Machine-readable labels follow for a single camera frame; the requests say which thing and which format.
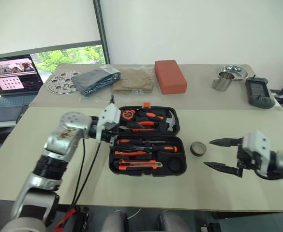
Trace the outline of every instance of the black toolbox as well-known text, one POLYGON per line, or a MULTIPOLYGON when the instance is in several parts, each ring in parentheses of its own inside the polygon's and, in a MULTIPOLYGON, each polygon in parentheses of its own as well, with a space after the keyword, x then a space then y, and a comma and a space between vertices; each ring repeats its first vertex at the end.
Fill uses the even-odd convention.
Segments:
POLYGON ((143 106, 125 106, 120 110, 118 136, 109 153, 112 172, 166 176, 181 175, 186 171, 183 143, 176 137, 180 131, 179 119, 173 108, 150 107, 149 103, 144 103, 143 106))

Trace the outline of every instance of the robotic arm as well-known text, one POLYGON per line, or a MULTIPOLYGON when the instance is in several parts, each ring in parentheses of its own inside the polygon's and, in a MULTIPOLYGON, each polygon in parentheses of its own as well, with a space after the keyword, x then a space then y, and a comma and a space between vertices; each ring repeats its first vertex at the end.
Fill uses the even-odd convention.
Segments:
POLYGON ((116 135, 111 131, 118 125, 120 110, 113 99, 98 117, 88 117, 78 112, 62 116, 58 127, 50 134, 33 172, 29 174, 19 193, 10 221, 2 232, 44 232, 54 217, 59 202, 55 193, 61 185, 62 176, 80 139, 95 138, 113 143, 116 135))
POLYGON ((283 150, 271 151, 269 139, 259 131, 251 132, 240 139, 212 140, 210 144, 238 147, 237 168, 223 163, 204 162, 210 168, 238 177, 242 177, 243 169, 252 169, 262 179, 283 179, 283 150))

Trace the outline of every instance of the window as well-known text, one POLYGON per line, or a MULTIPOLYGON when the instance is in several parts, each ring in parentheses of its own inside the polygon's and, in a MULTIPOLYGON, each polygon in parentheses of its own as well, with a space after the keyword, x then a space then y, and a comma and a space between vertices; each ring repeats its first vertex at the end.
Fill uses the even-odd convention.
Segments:
POLYGON ((77 47, 31 54, 35 66, 45 82, 58 64, 105 64, 101 45, 77 47))

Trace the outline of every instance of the white tabletop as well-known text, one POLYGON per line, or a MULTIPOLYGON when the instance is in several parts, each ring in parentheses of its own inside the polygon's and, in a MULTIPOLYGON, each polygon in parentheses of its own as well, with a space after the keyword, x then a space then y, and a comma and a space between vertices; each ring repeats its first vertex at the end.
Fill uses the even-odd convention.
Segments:
MULTIPOLYGON (((14 200, 41 155, 50 132, 68 111, 99 115, 101 109, 30 107, 0 149, 0 199, 14 200)), ((102 143, 98 160, 80 198, 80 204, 137 206, 200 210, 283 211, 283 180, 267 181, 245 170, 243 178, 217 172, 204 161, 236 165, 236 147, 208 144, 219 138, 239 138, 262 131, 273 150, 283 149, 283 111, 275 110, 177 110, 177 135, 186 151, 187 170, 180 176, 133 177, 112 173, 108 167, 108 144, 102 143), (189 147, 193 141, 207 146, 202 157, 189 147)), ((86 140, 84 175, 94 155, 94 139, 86 140)), ((79 145, 58 190, 60 203, 72 200, 82 146, 79 145)))
MULTIPOLYGON (((176 109, 193 110, 263 110, 249 105, 245 88, 245 80, 234 81, 227 91, 219 92, 211 88, 213 80, 223 67, 223 64, 184 64, 179 65, 187 83, 187 90, 183 94, 162 95, 155 77, 153 65, 112 65, 121 69, 152 70, 154 88, 152 93, 132 93, 129 95, 115 94, 118 106, 142 105, 151 102, 152 105, 164 105, 176 109)), ((249 76, 255 73, 249 65, 243 67, 249 76)), ((71 70, 88 72, 98 68, 97 64, 60 64, 54 74, 71 70)), ((30 104, 31 107, 76 107, 76 108, 105 108, 111 98, 111 86, 100 89, 88 98, 83 98, 79 92, 72 94, 54 94, 47 88, 47 81, 41 87, 39 94, 30 104)), ((271 110, 282 110, 279 105, 271 110)))

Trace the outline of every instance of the laptop screen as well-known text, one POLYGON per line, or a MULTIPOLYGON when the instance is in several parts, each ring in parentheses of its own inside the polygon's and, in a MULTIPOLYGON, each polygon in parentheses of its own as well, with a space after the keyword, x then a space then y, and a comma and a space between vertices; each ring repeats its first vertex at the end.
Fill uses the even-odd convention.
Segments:
POLYGON ((0 58, 0 95, 37 92, 42 85, 30 55, 0 58))

